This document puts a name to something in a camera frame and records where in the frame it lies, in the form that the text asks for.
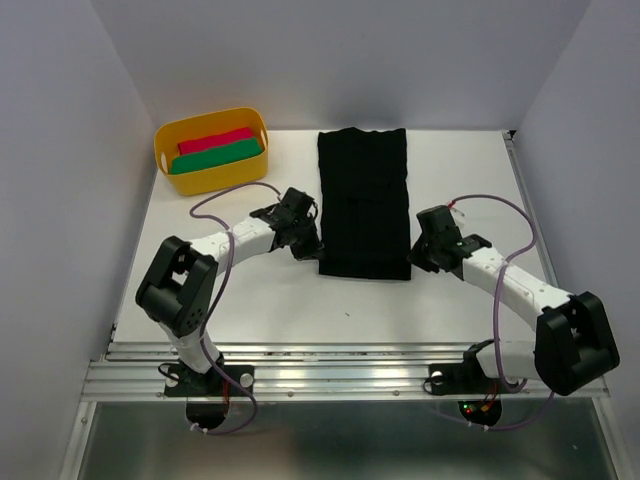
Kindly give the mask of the black t-shirt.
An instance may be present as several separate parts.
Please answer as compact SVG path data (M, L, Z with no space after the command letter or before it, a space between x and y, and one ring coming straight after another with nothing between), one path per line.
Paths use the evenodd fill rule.
M324 276L409 281L407 137L355 127L317 140Z

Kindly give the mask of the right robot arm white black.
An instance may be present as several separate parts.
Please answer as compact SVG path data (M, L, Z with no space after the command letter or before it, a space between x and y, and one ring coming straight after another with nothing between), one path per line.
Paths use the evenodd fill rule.
M511 264L478 235L420 235L409 262L427 272L451 273L492 295L533 331L531 342L497 337L472 345L459 364L442 368L435 391L449 394L449 383L462 381L482 390L494 380L534 380L568 396L616 369L620 355L602 301L551 286Z

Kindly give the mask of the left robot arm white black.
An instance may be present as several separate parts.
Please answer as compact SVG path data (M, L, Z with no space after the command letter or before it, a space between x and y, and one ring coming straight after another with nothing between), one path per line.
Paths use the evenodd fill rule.
M206 331L217 304L216 278L223 277L225 288L233 267L283 248L297 260L317 258L322 244L313 214L272 205L221 232L193 241L170 236L159 246L135 302L165 332L199 393L213 393L222 384L222 354Z

